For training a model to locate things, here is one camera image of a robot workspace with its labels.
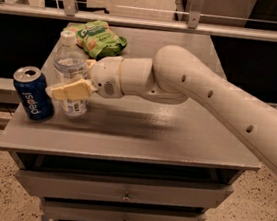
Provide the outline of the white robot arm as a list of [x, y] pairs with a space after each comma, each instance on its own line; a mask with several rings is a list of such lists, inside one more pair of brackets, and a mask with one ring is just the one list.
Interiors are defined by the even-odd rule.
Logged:
[[51, 99], [139, 96], [155, 103], [201, 104], [277, 176], [277, 109], [218, 76], [183, 47], [160, 48], [152, 59], [112, 57], [87, 62], [88, 77], [46, 89]]

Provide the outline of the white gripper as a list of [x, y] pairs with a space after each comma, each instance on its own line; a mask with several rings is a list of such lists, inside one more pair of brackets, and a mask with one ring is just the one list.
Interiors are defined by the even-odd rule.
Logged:
[[90, 79], [73, 80], [68, 83], [54, 84], [45, 88], [48, 96], [57, 101], [86, 100], [94, 92], [106, 99], [123, 96], [120, 87], [120, 72], [123, 57], [106, 57], [101, 60], [87, 59]]

